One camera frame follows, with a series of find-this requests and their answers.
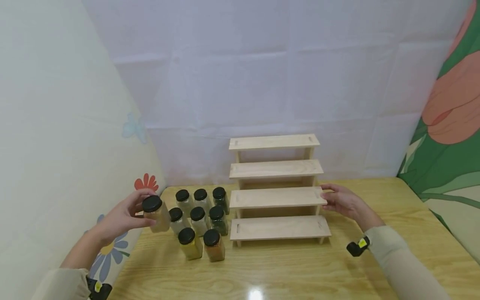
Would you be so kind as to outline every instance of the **wooden table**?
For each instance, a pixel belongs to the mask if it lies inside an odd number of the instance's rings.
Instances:
[[[480,267],[400,179],[338,180],[362,197],[404,237],[453,299],[480,297]],[[216,186],[168,187],[161,195],[175,206],[175,193],[191,194]],[[234,185],[224,186],[228,195]],[[323,212],[332,237],[317,240],[244,242],[228,238],[226,259],[207,255],[186,261],[171,231],[144,229],[121,271],[109,300],[150,299],[396,299],[381,269],[367,251],[354,258],[345,249],[362,232],[351,220]]]

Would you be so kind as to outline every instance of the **wooden tiered shelf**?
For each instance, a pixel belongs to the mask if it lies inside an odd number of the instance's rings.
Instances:
[[[230,167],[230,178],[236,179],[239,189],[230,195],[230,208],[237,218],[232,220],[230,240],[241,246],[243,240],[275,240],[318,238],[320,243],[331,235],[320,207],[326,201],[320,197],[322,189],[315,187],[315,176],[324,171],[313,159],[314,148],[319,146],[314,134],[244,137],[230,140],[236,163]],[[241,151],[277,148],[305,148],[303,159],[269,162],[242,162]],[[303,187],[244,190],[244,180],[302,178]],[[242,218],[245,210],[279,207],[316,207],[315,215]]]

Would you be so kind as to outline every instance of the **glass jar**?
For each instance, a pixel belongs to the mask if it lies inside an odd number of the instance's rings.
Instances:
[[[204,252],[202,243],[198,236],[195,235],[195,231],[190,227],[184,228],[179,233],[180,247],[187,257],[187,260],[198,259],[202,257]]]
[[[175,236],[184,228],[190,227],[187,216],[183,215],[183,211],[179,207],[170,209],[170,227],[172,227]]]
[[[205,189],[198,189],[193,193],[195,199],[195,206],[201,206],[204,208],[204,211],[210,210],[210,200],[208,199],[208,194]]]
[[[219,205],[215,205],[210,209],[208,214],[212,221],[212,228],[216,229],[223,236],[227,235],[228,225],[225,221],[225,212],[223,211],[223,208]]]
[[[228,204],[228,198],[225,189],[219,186],[213,190],[212,195],[214,204],[221,206],[225,214],[228,215],[230,213],[230,205]]]
[[[209,229],[204,234],[205,252],[211,262],[220,262],[225,260],[225,246],[220,237],[220,233],[215,229]]]
[[[190,193],[187,190],[180,190],[175,194],[177,199],[177,206],[185,212],[186,216],[190,215],[190,211],[193,208],[193,201],[190,198]]]
[[[170,214],[167,205],[158,197],[150,196],[143,200],[142,208],[144,210],[144,218],[156,221],[156,224],[150,226],[152,232],[164,232],[170,228]]]
[[[205,232],[210,229],[210,222],[205,216],[204,208],[197,206],[190,212],[190,219],[192,219],[192,227],[199,237],[204,236]]]

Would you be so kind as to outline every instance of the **white wall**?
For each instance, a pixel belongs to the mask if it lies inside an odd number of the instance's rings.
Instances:
[[[24,300],[137,178],[165,182],[151,141],[122,137],[138,111],[80,2],[2,1],[0,37],[0,290]]]
[[[325,178],[393,176],[469,0],[83,0],[169,184],[228,138],[314,132]]]

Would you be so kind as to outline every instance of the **beige sleeve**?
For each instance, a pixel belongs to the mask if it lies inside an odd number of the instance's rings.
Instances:
[[[450,299],[429,270],[413,255],[403,238],[391,227],[367,230],[369,250],[388,283],[401,300]]]
[[[49,271],[38,286],[32,300],[86,300],[90,296],[87,269]]]

